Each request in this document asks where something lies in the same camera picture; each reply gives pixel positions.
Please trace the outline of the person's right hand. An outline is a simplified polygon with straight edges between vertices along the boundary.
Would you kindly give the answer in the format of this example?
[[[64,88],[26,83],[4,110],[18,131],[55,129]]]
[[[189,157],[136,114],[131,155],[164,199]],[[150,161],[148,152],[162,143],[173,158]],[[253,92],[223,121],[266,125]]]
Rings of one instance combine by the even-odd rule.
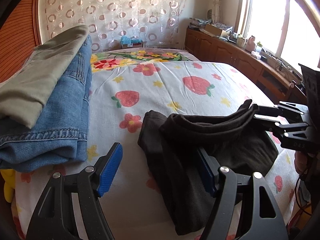
[[[295,152],[295,170],[301,176],[308,170],[308,159],[312,157],[309,153]]]

